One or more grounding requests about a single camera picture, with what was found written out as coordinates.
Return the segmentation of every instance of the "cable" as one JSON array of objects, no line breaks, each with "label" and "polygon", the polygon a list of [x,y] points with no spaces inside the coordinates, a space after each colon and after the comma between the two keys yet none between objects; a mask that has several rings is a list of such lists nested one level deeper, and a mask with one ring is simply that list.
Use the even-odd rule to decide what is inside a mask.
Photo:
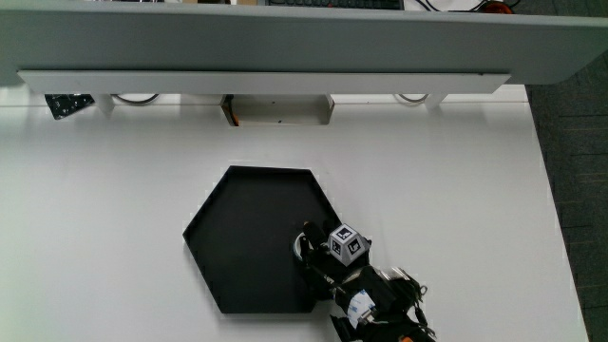
[{"label": "cable", "polygon": [[428,97],[428,94],[425,94],[425,96],[421,97],[420,99],[410,99],[410,98],[407,98],[406,95],[404,95],[404,94],[397,94],[397,95],[399,95],[400,98],[406,100],[407,102],[411,102],[413,104],[423,103]]},{"label": "cable", "polygon": [[416,0],[416,2],[417,2],[417,3],[418,3],[420,6],[424,7],[424,8],[425,8],[425,10],[427,10],[427,11],[431,11],[431,10],[430,10],[430,8],[428,8],[428,7],[427,7],[427,5],[425,5],[425,3],[424,3],[424,2],[422,2],[421,0]]},{"label": "cable", "polygon": [[475,11],[478,10],[481,6],[483,6],[486,2],[488,2],[489,0],[482,0],[482,2],[480,2],[479,4],[477,4],[477,6],[475,6],[474,8],[470,9],[469,11]]},{"label": "cable", "polygon": [[432,4],[430,3],[430,1],[428,1],[428,0],[426,0],[426,1],[427,1],[427,5],[428,5],[430,8],[434,9],[435,11],[440,11],[440,10],[436,9],[434,6],[432,6]]},{"label": "cable", "polygon": [[122,102],[126,103],[126,104],[130,104],[130,105],[147,105],[149,103],[151,103],[152,101],[154,101],[154,99],[159,97],[159,94],[154,94],[152,97],[145,99],[145,100],[141,100],[141,101],[133,101],[133,100],[127,100],[126,98],[123,98],[121,96],[119,96],[118,94],[112,94],[112,96],[114,96],[115,98],[121,100]]}]

